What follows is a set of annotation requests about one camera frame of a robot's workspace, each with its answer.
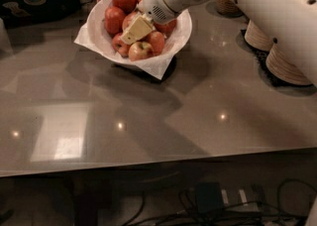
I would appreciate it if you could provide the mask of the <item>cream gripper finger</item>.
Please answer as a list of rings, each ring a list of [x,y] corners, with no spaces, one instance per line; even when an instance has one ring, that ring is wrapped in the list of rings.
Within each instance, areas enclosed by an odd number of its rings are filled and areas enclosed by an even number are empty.
[[[140,13],[130,24],[130,26],[122,32],[121,40],[131,45],[145,36],[154,29],[154,21],[146,14]]]

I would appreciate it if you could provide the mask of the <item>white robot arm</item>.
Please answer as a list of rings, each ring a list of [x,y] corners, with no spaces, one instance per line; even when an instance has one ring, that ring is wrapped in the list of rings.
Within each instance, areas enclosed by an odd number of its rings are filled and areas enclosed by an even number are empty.
[[[143,14],[124,30],[122,41],[131,45],[150,33],[153,24],[166,24],[187,8],[208,0],[143,0]],[[316,0],[231,0],[274,40],[291,63],[317,84]]]

